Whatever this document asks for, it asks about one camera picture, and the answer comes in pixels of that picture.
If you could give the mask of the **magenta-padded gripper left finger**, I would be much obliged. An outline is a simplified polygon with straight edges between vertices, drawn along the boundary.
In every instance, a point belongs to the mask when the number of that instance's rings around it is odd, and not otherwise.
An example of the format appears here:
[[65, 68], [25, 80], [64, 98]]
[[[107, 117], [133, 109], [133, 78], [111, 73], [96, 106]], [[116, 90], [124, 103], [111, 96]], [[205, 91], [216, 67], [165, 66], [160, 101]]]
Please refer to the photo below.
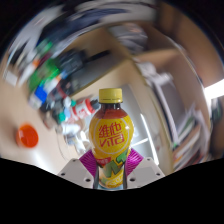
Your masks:
[[97, 189], [99, 169], [92, 151], [87, 151], [79, 159], [71, 159], [58, 176], [78, 186]]

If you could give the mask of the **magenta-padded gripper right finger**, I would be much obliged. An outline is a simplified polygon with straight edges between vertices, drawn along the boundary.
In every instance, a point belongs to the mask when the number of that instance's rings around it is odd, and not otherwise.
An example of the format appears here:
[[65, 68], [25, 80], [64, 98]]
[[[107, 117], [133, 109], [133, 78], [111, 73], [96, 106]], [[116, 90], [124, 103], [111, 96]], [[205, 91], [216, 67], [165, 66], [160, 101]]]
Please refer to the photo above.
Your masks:
[[124, 164], [124, 189], [140, 188], [163, 177], [164, 173], [151, 157], [143, 157], [136, 150], [130, 150]]

